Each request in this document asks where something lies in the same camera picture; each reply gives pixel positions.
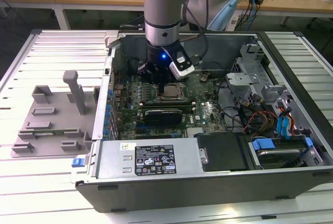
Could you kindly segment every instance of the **motherboard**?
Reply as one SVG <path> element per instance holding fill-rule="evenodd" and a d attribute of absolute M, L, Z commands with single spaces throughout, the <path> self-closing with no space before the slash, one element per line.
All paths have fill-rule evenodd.
<path fill-rule="evenodd" d="M 182 138 L 226 131 L 216 107 L 216 89 L 216 80 L 201 72 L 162 87 L 116 73 L 109 87 L 104 139 Z"/>

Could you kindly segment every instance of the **power supply label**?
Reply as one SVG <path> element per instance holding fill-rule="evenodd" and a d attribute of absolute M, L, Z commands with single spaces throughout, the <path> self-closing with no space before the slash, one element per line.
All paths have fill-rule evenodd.
<path fill-rule="evenodd" d="M 135 147 L 135 174 L 137 176 L 176 173 L 173 145 Z"/>

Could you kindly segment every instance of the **circuit board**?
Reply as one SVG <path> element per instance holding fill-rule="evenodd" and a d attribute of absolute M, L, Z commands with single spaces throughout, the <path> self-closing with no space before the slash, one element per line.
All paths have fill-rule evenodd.
<path fill-rule="evenodd" d="M 216 85 L 213 80 L 200 82 L 202 74 L 194 73 L 185 81 L 168 84 L 171 93 L 182 94 L 181 102 L 186 102 L 190 112 L 184 111 L 181 123 L 172 126 L 149 126 L 142 119 L 143 102 L 158 105 L 161 98 L 158 95 L 158 86 L 143 83 L 138 76 L 120 78 L 117 74 L 114 78 L 113 95 L 108 104 L 113 105 L 114 120 L 119 140 L 150 139 L 150 138 L 181 138 L 193 137 L 196 131 L 214 133 L 226 131 L 226 124 L 216 107 Z M 105 128 L 112 128 L 112 119 L 106 119 Z M 105 139 L 111 140 L 112 130 L 105 131 Z"/>

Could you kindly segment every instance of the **blue release latch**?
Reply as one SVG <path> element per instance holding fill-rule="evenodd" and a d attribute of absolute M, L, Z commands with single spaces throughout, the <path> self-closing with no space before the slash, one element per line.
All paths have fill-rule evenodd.
<path fill-rule="evenodd" d="M 271 138 L 258 138 L 252 142 L 254 150 L 268 150 L 275 149 Z"/>
<path fill-rule="evenodd" d="M 84 158 L 74 158 L 72 161 L 72 168 L 84 167 Z"/>
<path fill-rule="evenodd" d="M 310 137 L 306 137 L 306 138 L 305 138 L 305 142 L 306 142 L 306 145 L 308 145 L 308 148 L 309 148 L 309 149 L 312 148 L 312 146 L 313 146 L 313 142 L 312 142 L 312 140 L 311 140 Z"/>

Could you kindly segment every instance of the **sticker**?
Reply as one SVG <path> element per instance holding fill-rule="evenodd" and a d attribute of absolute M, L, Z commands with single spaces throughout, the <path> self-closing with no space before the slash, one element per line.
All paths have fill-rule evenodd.
<path fill-rule="evenodd" d="M 35 136 L 54 136 L 53 133 L 47 132 L 47 133 L 34 133 Z"/>
<path fill-rule="evenodd" d="M 120 144 L 120 151 L 124 151 L 124 150 L 134 150 L 134 149 L 135 149 L 135 146 L 136 146 L 136 143 L 135 143 L 135 142 L 129 142 L 129 143 L 122 142 L 122 143 Z"/>
<path fill-rule="evenodd" d="M 135 147 L 135 174 L 137 176 L 176 173 L 173 145 Z"/>

